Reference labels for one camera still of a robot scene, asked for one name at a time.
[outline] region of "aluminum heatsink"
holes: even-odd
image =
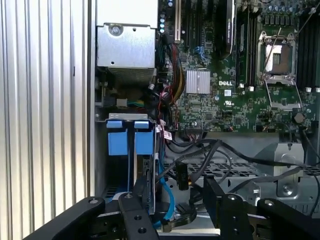
[[[185,91],[187,94],[210,94],[210,71],[187,70]]]

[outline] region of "cpu socket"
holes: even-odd
[[[302,101],[296,85],[296,41],[294,35],[268,36],[262,31],[257,49],[257,76],[260,84],[265,84],[271,108],[284,111],[302,108]],[[279,102],[273,99],[272,87],[275,85],[290,87],[296,93],[294,101]]]
[[[268,36],[262,31],[257,50],[257,73],[266,75],[295,75],[296,41],[288,36]]]

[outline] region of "yellow wire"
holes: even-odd
[[[178,89],[176,91],[175,96],[173,97],[173,103],[175,103],[178,100],[178,97],[180,95],[180,93],[182,93],[183,89],[182,89],[182,85],[183,85],[183,76],[182,76],[182,67],[179,68],[180,71],[180,81],[179,81],[179,86]]]

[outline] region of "blue clip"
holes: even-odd
[[[122,121],[108,121],[106,123],[106,127],[108,129],[121,129],[122,128]]]
[[[149,128],[149,121],[135,121],[134,128],[135,129],[148,129]]]
[[[110,156],[128,155],[128,130],[108,133]]]
[[[154,131],[135,133],[135,152],[137,155],[154,153]]]

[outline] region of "ram slot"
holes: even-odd
[[[239,12],[237,15],[236,35],[236,82],[237,88],[244,88],[248,85],[248,10]]]
[[[248,85],[256,85],[256,57],[257,57],[257,17],[252,13],[248,16]]]
[[[308,16],[302,16],[300,26],[303,26]],[[319,69],[319,37],[320,18],[313,16],[299,33],[296,85],[300,90],[314,88],[317,82]]]
[[[202,13],[203,13],[203,0],[197,0],[196,3],[196,23],[195,23],[195,45],[202,45]]]

